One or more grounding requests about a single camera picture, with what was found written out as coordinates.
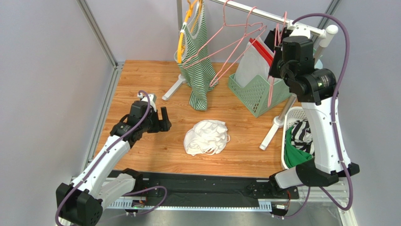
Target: yellow hanger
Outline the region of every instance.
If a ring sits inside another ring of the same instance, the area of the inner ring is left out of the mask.
[[[188,4],[189,4],[189,9],[186,12],[186,16],[185,16],[185,20],[184,22],[187,23],[188,19],[192,16],[192,12],[193,12],[193,7],[195,6],[195,3],[198,2],[201,4],[202,0],[195,0],[193,1],[193,3],[191,3],[189,0],[187,0]],[[182,54],[183,51],[185,50],[185,46],[183,46],[183,38],[184,38],[184,34],[181,32],[180,33],[180,39],[178,40],[178,50],[177,50],[177,62],[178,63],[182,63]]]

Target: gray wall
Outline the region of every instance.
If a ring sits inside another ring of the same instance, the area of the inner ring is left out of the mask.
[[[0,224],[54,225],[112,68],[76,1],[0,5]]]
[[[399,85],[399,2],[342,1],[336,17],[351,36],[351,55],[340,88],[339,114],[351,160],[360,164],[353,177],[353,209],[360,226],[398,225],[401,159]],[[339,74],[344,57],[341,32],[323,53],[325,67]]]
[[[223,5],[206,1],[206,23],[208,35],[213,36],[223,25]],[[174,60],[177,51],[178,24],[176,0],[87,0],[96,21],[102,29],[107,43],[118,61],[124,60]],[[236,0],[248,6],[257,6],[276,15],[283,15],[287,10],[288,18],[296,19],[298,16],[324,12],[330,0],[293,1],[267,1],[267,0]],[[188,9],[188,3],[183,0],[183,17]],[[247,13],[227,7],[226,17],[228,24],[245,23]],[[317,26],[319,18],[305,20],[305,23]],[[274,23],[251,16],[249,22],[262,21],[268,29],[275,27]],[[243,28],[225,28],[209,45],[209,52],[213,53],[240,39]],[[236,59],[246,47],[244,42],[232,59]],[[213,61],[225,61],[232,48],[212,56]]]

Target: cable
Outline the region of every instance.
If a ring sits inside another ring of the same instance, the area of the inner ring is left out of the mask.
[[[293,24],[295,24],[296,22],[298,22],[298,21],[300,21],[302,19],[305,19],[305,18],[308,18],[308,17],[313,17],[313,16],[326,17],[326,18],[336,22],[338,24],[338,26],[341,28],[341,30],[343,30],[343,33],[344,33],[344,36],[345,36],[345,56],[344,56],[343,67],[341,69],[340,76],[338,77],[338,82],[337,82],[336,87],[334,88],[333,98],[331,100],[331,121],[335,122],[336,121],[336,98],[337,98],[337,95],[338,95],[338,89],[340,88],[341,81],[343,80],[343,77],[344,77],[344,74],[345,74],[345,70],[346,70],[347,65],[348,65],[348,58],[349,58],[349,55],[350,55],[350,37],[349,37],[349,34],[348,34],[348,31],[347,31],[346,27],[344,26],[344,24],[341,21],[339,21],[337,18],[335,18],[332,15],[328,15],[328,14],[324,14],[324,13],[311,13],[311,14],[307,14],[307,15],[301,16],[301,17],[297,18],[296,20],[294,20]],[[353,185],[352,185],[352,181],[351,181],[351,176],[350,176],[350,174],[348,172],[348,168],[344,163],[344,158],[343,158],[343,153],[341,151],[340,137],[339,137],[339,134],[338,134],[337,125],[333,126],[333,131],[334,131],[334,136],[335,136],[335,139],[336,139],[338,157],[340,159],[341,166],[344,169],[344,173],[345,173],[345,176],[347,178],[348,186],[349,186],[350,195],[349,195],[349,202],[348,202],[347,206],[346,207],[341,206],[334,199],[334,197],[332,195],[330,195],[328,193],[328,191],[326,189],[324,189],[323,187],[320,187],[320,189],[334,202],[334,204],[336,206],[338,206],[340,209],[346,211],[346,210],[349,210],[351,208],[351,206],[352,206],[352,202],[353,202]]]
[[[287,209],[289,209],[289,205],[291,203],[291,193],[287,190],[287,194],[288,194]]]
[[[147,188],[147,189],[144,189],[144,190],[141,190],[141,191],[127,193],[127,194],[125,194],[125,195],[123,195],[123,196],[133,196],[133,195],[141,194],[141,193],[143,193],[143,192],[147,192],[147,191],[150,191],[150,190],[153,190],[153,189],[157,189],[157,188],[161,188],[161,189],[164,190],[163,199],[162,199],[157,205],[155,205],[154,207],[152,207],[150,210],[147,210],[147,211],[145,211],[145,212],[136,213],[136,215],[143,215],[143,214],[147,214],[147,213],[152,212],[153,210],[155,210],[156,208],[158,208],[158,207],[166,200],[166,198],[167,198],[167,188],[166,188],[166,187],[164,187],[164,186],[154,186],[154,187],[150,187],[150,188]],[[111,217],[111,218],[109,218],[109,219],[107,219],[107,220],[103,220],[103,221],[99,222],[99,224],[103,224],[103,223],[105,223],[106,221],[112,220],[112,219],[114,219],[114,218],[123,217],[123,216],[130,216],[130,214],[124,213],[124,214],[116,215],[116,216]]]
[[[90,170],[88,171],[88,173],[86,174],[86,176],[84,176],[84,178],[74,187],[74,188],[72,188],[72,190],[64,197],[64,199],[61,201],[61,203],[60,203],[60,205],[58,206],[58,208],[57,208],[57,211],[56,211],[56,216],[55,216],[55,220],[56,220],[56,224],[57,224],[57,226],[64,226],[64,225],[62,225],[61,223],[60,223],[60,221],[58,220],[58,216],[60,215],[60,211],[61,211],[61,208],[64,206],[64,204],[67,202],[67,200],[70,198],[70,196],[78,189],[78,187],[79,186],[81,186],[82,184],[83,184],[83,181],[86,181],[86,179],[90,176],[90,174],[93,172],[93,170],[95,170],[95,168],[96,168],[96,166],[100,163],[100,161],[106,156],[106,154],[118,143],[118,142],[120,142],[122,139],[124,139],[126,136],[128,136],[128,134],[130,134],[132,131],[134,131],[136,128],[138,128],[138,126],[145,120],[145,118],[147,117],[147,115],[148,115],[148,113],[149,113],[149,111],[150,111],[150,97],[149,97],[149,95],[145,92],[145,91],[143,91],[143,90],[140,90],[139,92],[138,92],[138,94],[140,94],[140,93],[143,93],[143,94],[145,94],[145,96],[146,96],[146,98],[148,99],[148,106],[147,106],[147,108],[146,108],[146,111],[145,111],[145,115],[139,120],[139,122],[134,126],[134,127],[132,127],[130,130],[128,130],[124,135],[122,135],[120,138],[118,138],[116,141],[114,141],[113,143],[112,143],[112,145],[110,145],[107,149],[106,149],[106,151],[104,151],[101,155],[100,155],[100,157],[97,159],[97,161],[93,164],[93,167],[92,168],[90,168]]]
[[[304,203],[302,204],[301,208],[299,208],[299,210],[297,210],[293,215],[285,216],[285,217],[284,216],[279,217],[279,216],[275,216],[275,215],[272,214],[272,218],[277,218],[277,219],[280,219],[280,220],[294,218],[295,216],[297,216],[305,208],[306,203],[308,202],[310,193],[311,193],[311,187],[308,187],[308,194],[306,195]]]
[[[283,27],[281,29],[281,33],[279,32],[280,26],[279,23],[276,24],[276,32],[274,34],[274,54],[276,54],[276,46],[279,46],[282,40],[282,35],[284,33],[284,27],[286,25],[287,21],[287,12],[285,11],[284,13],[284,22],[283,22]],[[267,101],[267,107],[270,107],[272,103],[272,97],[273,97],[273,89],[274,89],[274,77],[268,75],[268,79],[270,78],[270,88],[269,88],[269,100]]]

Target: black and white striped clothing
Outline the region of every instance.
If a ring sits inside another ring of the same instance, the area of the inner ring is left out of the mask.
[[[308,120],[296,121],[291,131],[291,144],[301,151],[315,155],[311,128]]]

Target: clothing rack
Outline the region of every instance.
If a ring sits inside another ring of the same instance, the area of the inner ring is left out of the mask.
[[[222,5],[224,5],[224,3],[225,3],[225,0],[210,0],[210,1],[222,4]],[[251,11],[251,9],[252,9],[252,7],[237,3],[235,1],[229,1],[226,4],[226,6],[229,6],[231,8],[234,8],[234,9],[246,12],[246,13],[249,13]],[[271,13],[268,13],[268,12],[265,12],[265,11],[262,11],[262,10],[259,10],[257,8],[254,9],[251,12],[251,14],[253,14],[255,16],[258,16],[258,17],[261,17],[261,18],[264,18],[264,19],[271,20],[271,21],[276,22],[276,23],[280,23],[280,24],[284,23],[284,18],[283,17],[277,16],[277,15],[274,15],[274,14],[271,14]],[[292,24],[292,21],[293,20],[287,19],[285,22],[290,27],[295,27]],[[312,27],[312,26],[308,26],[308,25],[305,25],[305,24],[302,24],[302,23],[297,23],[297,25],[307,27],[310,30],[311,34],[316,35],[316,36],[318,36],[320,38],[324,36],[324,30],[322,30],[322,29],[315,28],[315,27]]]
[[[226,0],[210,0],[212,2],[216,2],[219,4],[224,5]],[[252,7],[237,3],[235,1],[229,1],[227,2],[226,6],[249,13],[252,9]],[[183,24],[183,17],[182,17],[182,0],[177,0],[177,13],[178,13],[178,29],[181,30],[181,26]],[[290,19],[284,19],[281,16],[277,16],[259,9],[254,9],[251,14],[276,22],[276,23],[284,23],[284,21],[287,24],[287,28],[289,30],[293,30],[294,32],[299,32],[297,35],[315,35],[317,38],[321,38],[321,41],[319,43],[319,46],[316,49],[315,55],[313,56],[315,58],[315,62],[318,61],[319,57],[321,56],[322,51],[330,44],[331,40],[333,39],[334,35],[337,34],[338,32],[338,27],[335,25],[330,25],[327,27],[325,30],[324,29],[319,29],[316,27],[308,26],[302,23],[297,22],[296,24],[293,24],[293,20]],[[163,100],[168,100],[170,97],[175,93],[175,91],[186,81],[181,75],[178,77],[178,81],[170,88],[170,90],[163,96]],[[292,107],[292,105],[295,103],[297,100],[296,95],[291,95],[288,98],[287,103],[285,104],[283,110],[281,111],[280,115],[276,116],[273,120],[273,125],[270,128],[269,132],[267,133],[265,139],[260,145],[260,149],[265,150],[267,146],[269,145],[270,141],[276,134],[277,130],[284,125],[284,117],[287,114],[288,110]]]

